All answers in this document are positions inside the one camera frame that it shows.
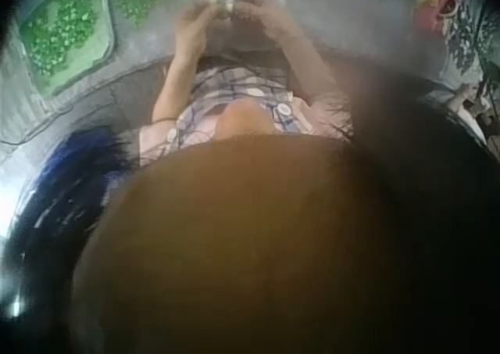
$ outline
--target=hands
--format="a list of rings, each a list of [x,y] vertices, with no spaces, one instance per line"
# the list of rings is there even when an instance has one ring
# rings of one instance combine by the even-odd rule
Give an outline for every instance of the hands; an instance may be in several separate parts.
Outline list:
[[[176,59],[186,63],[199,61],[205,52],[208,27],[222,11],[219,4],[199,2],[180,17],[175,33]]]
[[[281,48],[304,35],[298,23],[277,0],[237,0],[233,13],[243,20],[259,22],[264,33]]]

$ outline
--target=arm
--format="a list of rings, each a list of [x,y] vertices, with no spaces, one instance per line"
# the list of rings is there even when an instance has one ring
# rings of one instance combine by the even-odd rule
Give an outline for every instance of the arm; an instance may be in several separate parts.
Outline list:
[[[189,104],[191,85],[195,78],[198,60],[189,61],[174,57],[165,84],[156,99],[152,122],[176,120]]]
[[[305,98],[332,92],[336,86],[329,66],[291,15],[275,0],[239,0],[237,16],[262,24],[264,33],[283,50]]]
[[[306,36],[293,38],[281,48],[308,102],[337,86],[330,67]]]
[[[175,56],[156,99],[153,123],[176,120],[189,105],[196,67],[206,48],[207,29],[218,12],[220,5],[200,2],[178,20]]]

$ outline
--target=button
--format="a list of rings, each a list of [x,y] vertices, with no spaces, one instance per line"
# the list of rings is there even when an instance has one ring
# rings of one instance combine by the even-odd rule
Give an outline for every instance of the button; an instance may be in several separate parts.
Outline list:
[[[288,105],[281,102],[280,104],[278,104],[278,112],[280,112],[284,116],[290,116],[291,108]]]
[[[166,133],[166,141],[172,143],[176,136],[177,136],[177,129],[170,129],[169,132]]]

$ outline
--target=fabric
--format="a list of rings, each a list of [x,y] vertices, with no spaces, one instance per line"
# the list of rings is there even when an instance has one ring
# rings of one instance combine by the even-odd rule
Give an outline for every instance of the fabric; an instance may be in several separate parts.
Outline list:
[[[350,131],[350,115],[345,111],[342,93],[326,93],[309,107],[286,88],[287,78],[283,70],[254,66],[220,66],[199,73],[193,83],[191,104],[177,121],[162,121],[141,129],[143,163],[209,141],[218,115],[240,98],[256,100],[283,133],[339,138]]]

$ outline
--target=plaid shirt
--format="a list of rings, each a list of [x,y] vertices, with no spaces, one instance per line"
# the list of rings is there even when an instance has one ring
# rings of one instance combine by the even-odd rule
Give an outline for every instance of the plaid shirt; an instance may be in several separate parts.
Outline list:
[[[294,98],[292,92],[286,88],[287,78],[286,71],[254,66],[219,66],[198,73],[191,90],[191,104],[181,113],[175,126],[172,123],[163,126],[160,122],[143,129],[144,134],[141,138],[149,137],[149,139],[147,141],[141,139],[141,155],[148,160],[158,159],[170,152],[208,141],[213,134],[203,134],[203,138],[195,136],[197,126],[204,116],[216,106],[229,104],[239,98],[252,98],[257,101],[269,111],[275,127],[284,133],[343,136],[332,130],[332,126],[324,127],[330,131],[318,130],[318,123],[314,124],[305,118],[303,111],[300,110],[301,104],[297,100],[300,100],[303,106],[307,105],[301,99]],[[323,114],[328,111],[332,113],[335,106],[339,107],[345,103],[343,98],[342,94],[331,93],[324,95],[313,105],[318,108],[323,107],[320,110]],[[317,122],[330,122],[328,116],[328,114],[316,116]],[[347,128],[347,122],[350,121],[349,115],[347,118],[343,117],[342,121],[345,123],[339,125],[342,130]]]

